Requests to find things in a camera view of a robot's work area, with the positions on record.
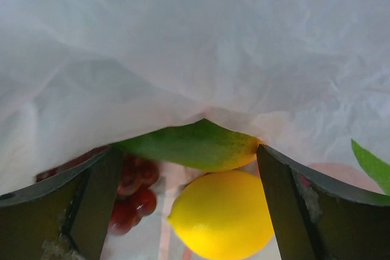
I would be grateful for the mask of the pink plastic bag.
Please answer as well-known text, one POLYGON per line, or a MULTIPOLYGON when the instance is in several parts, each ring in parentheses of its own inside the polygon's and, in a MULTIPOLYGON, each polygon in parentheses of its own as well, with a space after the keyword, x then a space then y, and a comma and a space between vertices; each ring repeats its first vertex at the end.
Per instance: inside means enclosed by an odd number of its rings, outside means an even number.
POLYGON ((389 161, 389 0, 1 0, 1 192, 207 118, 309 166, 389 161))

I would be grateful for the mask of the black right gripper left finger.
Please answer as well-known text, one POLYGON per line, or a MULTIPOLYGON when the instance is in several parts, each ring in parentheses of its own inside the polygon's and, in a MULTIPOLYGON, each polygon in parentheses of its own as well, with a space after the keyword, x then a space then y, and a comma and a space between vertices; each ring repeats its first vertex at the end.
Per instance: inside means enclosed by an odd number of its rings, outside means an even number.
POLYGON ((123 156, 109 148, 72 169, 1 195, 1 259, 99 259, 123 156))

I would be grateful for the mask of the yellow fake lemon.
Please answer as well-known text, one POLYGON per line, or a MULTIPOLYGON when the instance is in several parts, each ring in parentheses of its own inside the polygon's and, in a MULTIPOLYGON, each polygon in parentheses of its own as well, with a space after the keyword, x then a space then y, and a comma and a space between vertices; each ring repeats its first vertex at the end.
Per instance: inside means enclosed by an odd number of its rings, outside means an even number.
POLYGON ((191 182, 167 220, 178 238, 206 259, 246 259, 274 235, 261 179, 239 170, 191 182))

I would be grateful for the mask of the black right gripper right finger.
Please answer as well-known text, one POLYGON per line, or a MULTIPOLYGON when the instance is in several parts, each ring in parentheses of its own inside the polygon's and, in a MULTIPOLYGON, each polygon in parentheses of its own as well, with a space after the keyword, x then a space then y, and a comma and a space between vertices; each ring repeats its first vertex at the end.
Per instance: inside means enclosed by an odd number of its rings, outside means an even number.
POLYGON ((389 197, 259 145, 257 162, 282 259, 389 259, 389 197))

